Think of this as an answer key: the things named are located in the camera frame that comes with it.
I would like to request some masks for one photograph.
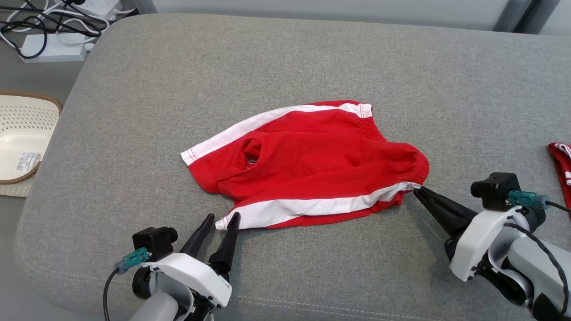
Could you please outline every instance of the gray upholstered table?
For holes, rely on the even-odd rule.
[[[184,239],[231,201],[194,182],[179,153],[278,107],[374,105],[392,141],[431,162],[426,185],[479,209],[469,186],[493,171],[562,201],[545,146],[571,141],[571,39],[366,23],[146,15],[113,26],[64,107],[17,236],[22,273],[70,309],[100,311],[131,234]],[[550,210],[537,235],[571,250]],[[205,258],[222,238],[217,232]],[[220,320],[522,320],[484,279],[448,270],[447,238],[409,194],[348,222],[240,234]],[[140,304],[132,272],[111,284],[114,320]]]

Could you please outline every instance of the white stripe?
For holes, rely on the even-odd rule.
[[[304,111],[307,113],[312,113],[315,111],[340,109],[347,111],[349,113],[353,113],[359,116],[360,118],[368,118],[368,117],[373,117],[373,112],[371,110],[371,107],[372,106],[367,103],[360,103],[358,105],[354,105],[351,103],[344,103],[339,107],[300,105],[300,106],[285,107],[285,108],[266,111],[265,113],[261,113],[256,116],[250,117],[244,121],[241,121],[231,126],[227,130],[224,130],[222,133],[219,133],[214,137],[180,153],[180,156],[182,156],[182,159],[184,160],[186,165],[189,166],[197,159],[230,144],[231,142],[246,135],[248,132],[256,128],[259,128],[271,121],[274,121],[288,113],[291,113],[292,111]]]
[[[401,182],[381,188],[369,195],[329,199],[272,199],[237,207],[216,222],[216,229],[225,230],[235,212],[240,213],[239,228],[268,227],[302,215],[333,215],[359,211],[377,201],[390,202],[399,191],[412,191],[420,184]]]

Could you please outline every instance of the white wall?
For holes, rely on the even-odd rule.
[[[152,0],[152,2],[159,13],[215,13],[492,30],[508,0]]]
[[[571,0],[559,1],[539,34],[571,37]]]

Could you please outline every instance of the teal connector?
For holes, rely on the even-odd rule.
[[[534,192],[510,191],[507,202],[515,206],[533,206],[546,210],[549,205],[545,204],[549,200],[547,195],[537,195]]]
[[[150,256],[151,254],[145,247],[137,249],[135,252],[126,255],[121,261],[115,263],[115,268],[119,269],[117,274],[123,274],[131,267],[148,261]]]

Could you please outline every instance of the gray floor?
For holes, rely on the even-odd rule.
[[[22,1],[2,1],[2,5],[20,6]],[[7,17],[0,10],[0,20]],[[8,35],[21,45],[21,35]],[[65,103],[83,62],[24,63],[14,49],[0,41],[0,90],[22,90],[52,96]],[[97,320],[50,304],[35,294],[16,270],[14,235],[24,206],[24,198],[0,196],[0,311],[2,320]]]

